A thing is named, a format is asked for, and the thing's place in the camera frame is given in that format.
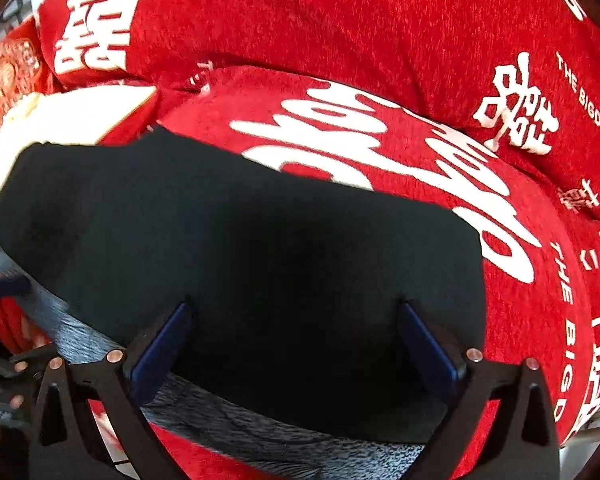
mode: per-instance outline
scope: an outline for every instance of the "red bedding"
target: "red bedding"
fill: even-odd
[[[65,90],[153,84],[146,124],[454,209],[482,236],[487,356],[539,358],[560,439],[600,406],[600,31],[576,0],[46,0],[38,22]],[[0,305],[13,351],[20,316]],[[254,478],[223,464],[204,478]]]

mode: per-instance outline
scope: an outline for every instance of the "black cloth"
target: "black cloth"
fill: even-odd
[[[444,407],[402,356],[401,299],[465,347],[484,342],[480,242],[451,211],[163,128],[122,148],[27,148],[0,193],[0,245],[121,344],[192,298],[200,320],[174,371],[309,430],[430,437]]]

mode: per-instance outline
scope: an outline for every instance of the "blue gripper pad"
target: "blue gripper pad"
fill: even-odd
[[[195,309],[189,303],[181,303],[166,320],[162,318],[158,322],[161,327],[152,326],[129,345],[127,363],[130,360],[133,363],[125,375],[129,395],[136,406],[154,400],[193,329],[195,317]],[[137,356],[133,355],[132,347],[140,350]]]
[[[433,397],[451,403],[460,392],[466,374],[461,349],[453,336],[425,322],[407,302],[398,308],[398,334],[426,390]]]
[[[26,276],[18,274],[0,278],[0,298],[24,296],[31,291],[31,283]]]

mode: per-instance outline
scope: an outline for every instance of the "black garment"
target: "black garment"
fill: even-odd
[[[442,418],[402,359],[400,298],[484,342],[478,235],[451,211],[163,128],[124,148],[31,146],[0,194],[0,245],[125,344],[190,296],[200,323],[177,374],[329,434],[426,442]]]

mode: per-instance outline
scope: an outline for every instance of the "screw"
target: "screw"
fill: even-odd
[[[24,397],[21,395],[16,395],[15,397],[13,397],[13,399],[11,399],[11,402],[9,402],[9,405],[14,410],[18,410],[20,408],[20,406],[22,406],[23,404],[24,404]]]
[[[479,363],[484,358],[482,352],[480,352],[477,348],[469,348],[466,351],[466,356],[474,363]]]
[[[540,369],[540,363],[538,362],[538,359],[536,359],[535,357],[529,357],[526,361],[526,366],[530,369],[530,370],[539,370]]]
[[[64,361],[61,357],[54,357],[53,359],[51,359],[51,361],[49,361],[49,368],[51,368],[52,370],[58,370],[58,368],[61,367],[63,364]]]
[[[124,352],[116,348],[107,354],[107,361],[110,363],[119,363],[124,356]]]

